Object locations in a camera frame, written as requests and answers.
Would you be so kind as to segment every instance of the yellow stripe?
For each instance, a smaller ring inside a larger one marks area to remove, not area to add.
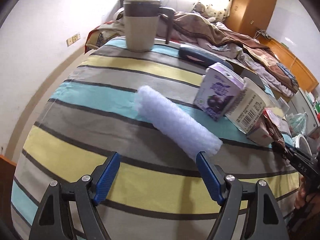
[[[73,182],[91,174],[106,157],[68,144],[33,126],[24,149],[42,166],[59,177]],[[244,179],[256,182],[258,179]],[[275,197],[299,186],[298,173],[264,178]],[[156,212],[178,214],[218,213],[201,178],[151,171],[121,163],[108,199],[128,206]],[[246,208],[243,201],[241,208]]]
[[[91,55],[81,65],[115,67],[150,73],[200,86],[202,75],[147,60]]]

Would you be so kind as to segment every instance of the human hand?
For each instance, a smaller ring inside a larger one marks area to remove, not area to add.
[[[314,215],[318,214],[320,212],[320,193],[311,193],[308,196],[306,196],[306,190],[305,190],[305,178],[302,177],[301,179],[301,185],[298,190],[298,194],[296,196],[296,199],[294,201],[294,207],[296,209],[302,208],[306,202],[309,202],[310,199],[316,195],[312,200],[311,203],[315,204],[312,208],[310,214],[308,215],[307,219],[310,219]]]

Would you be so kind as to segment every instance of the white bubble wrap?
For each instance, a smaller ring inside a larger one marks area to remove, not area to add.
[[[155,128],[171,138],[196,160],[198,152],[215,155],[222,141],[159,92],[149,86],[138,89],[135,107]]]

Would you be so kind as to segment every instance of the blue gripper pad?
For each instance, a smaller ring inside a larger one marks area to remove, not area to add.
[[[97,182],[96,195],[93,198],[93,203],[95,206],[98,206],[102,200],[106,199],[119,167],[120,154],[115,153]]]
[[[197,154],[196,164],[210,197],[222,205],[225,199],[222,196],[221,185],[201,152]]]

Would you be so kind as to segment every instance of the electrical socket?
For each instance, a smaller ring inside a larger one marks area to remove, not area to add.
[[[77,40],[78,40],[78,35],[77,34],[72,36],[73,43],[75,43]]]
[[[72,38],[67,39],[67,45],[68,45],[68,47],[69,47],[71,44],[73,44]]]

